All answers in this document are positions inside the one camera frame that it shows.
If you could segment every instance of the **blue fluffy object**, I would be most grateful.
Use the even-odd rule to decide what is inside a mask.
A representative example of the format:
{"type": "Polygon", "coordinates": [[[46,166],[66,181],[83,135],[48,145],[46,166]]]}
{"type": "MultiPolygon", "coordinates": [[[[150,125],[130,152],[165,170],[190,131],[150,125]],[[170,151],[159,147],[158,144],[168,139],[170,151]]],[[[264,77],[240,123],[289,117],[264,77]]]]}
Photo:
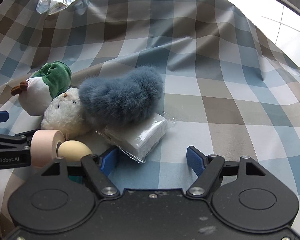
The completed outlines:
{"type": "Polygon", "coordinates": [[[88,78],[79,98],[93,125],[120,127],[140,122],[155,112],[163,83],[154,68],[143,66],[121,78],[88,78]]]}

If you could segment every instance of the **plaid fabric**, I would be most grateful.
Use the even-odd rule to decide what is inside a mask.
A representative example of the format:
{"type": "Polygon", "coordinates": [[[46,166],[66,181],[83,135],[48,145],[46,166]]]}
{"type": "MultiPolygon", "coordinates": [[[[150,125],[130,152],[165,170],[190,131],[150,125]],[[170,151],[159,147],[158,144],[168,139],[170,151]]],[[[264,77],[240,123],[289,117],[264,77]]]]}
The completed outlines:
{"type": "MultiPolygon", "coordinates": [[[[249,155],[300,200],[300,70],[226,0],[39,0],[0,5],[0,133],[36,128],[10,89],[46,62],[62,60],[72,85],[154,65],[165,81],[160,104],[178,120],[145,164],[122,160],[110,178],[123,189],[188,188],[186,149],[227,160],[249,155]]],[[[82,141],[96,152],[96,135],[82,141]]],[[[0,171],[0,235],[13,228],[10,194],[31,167],[0,171]]],[[[300,211],[294,223],[300,232],[300,211]]]]}

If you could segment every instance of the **plastic-wrapped package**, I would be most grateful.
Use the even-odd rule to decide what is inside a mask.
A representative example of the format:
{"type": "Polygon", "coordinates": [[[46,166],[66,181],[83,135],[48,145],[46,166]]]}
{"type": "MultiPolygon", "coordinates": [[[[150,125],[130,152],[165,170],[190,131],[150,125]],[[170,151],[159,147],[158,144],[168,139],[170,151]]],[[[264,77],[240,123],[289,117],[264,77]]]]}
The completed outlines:
{"type": "Polygon", "coordinates": [[[135,125],[111,129],[106,127],[102,135],[139,163],[146,162],[146,156],[159,143],[168,129],[168,120],[155,113],[149,119],[135,125]]]}

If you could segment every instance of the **yellow egg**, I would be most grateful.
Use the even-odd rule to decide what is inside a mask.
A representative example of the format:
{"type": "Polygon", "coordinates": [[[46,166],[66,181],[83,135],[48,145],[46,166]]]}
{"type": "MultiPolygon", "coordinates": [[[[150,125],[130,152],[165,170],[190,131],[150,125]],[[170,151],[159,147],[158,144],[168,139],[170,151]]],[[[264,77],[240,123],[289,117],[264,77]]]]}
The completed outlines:
{"type": "Polygon", "coordinates": [[[68,162],[77,162],[83,156],[92,154],[92,151],[88,146],[79,141],[65,141],[58,149],[58,156],[66,158],[68,162]]]}

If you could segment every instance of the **screw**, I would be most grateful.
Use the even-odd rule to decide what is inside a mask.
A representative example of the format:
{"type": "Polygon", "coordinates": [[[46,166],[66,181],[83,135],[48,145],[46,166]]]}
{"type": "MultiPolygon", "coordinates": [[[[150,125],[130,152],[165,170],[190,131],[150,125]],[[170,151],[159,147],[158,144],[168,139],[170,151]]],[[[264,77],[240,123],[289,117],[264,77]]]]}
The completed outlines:
{"type": "Polygon", "coordinates": [[[189,193],[191,195],[199,196],[204,193],[204,189],[202,187],[192,187],[191,189],[189,189],[189,193]]]}
{"type": "Polygon", "coordinates": [[[150,195],[149,195],[149,198],[157,198],[157,197],[158,197],[157,194],[150,194],[150,195]]]}
{"type": "Polygon", "coordinates": [[[101,190],[102,194],[107,195],[107,196],[111,196],[114,195],[118,192],[118,190],[114,187],[104,187],[101,190]]]}

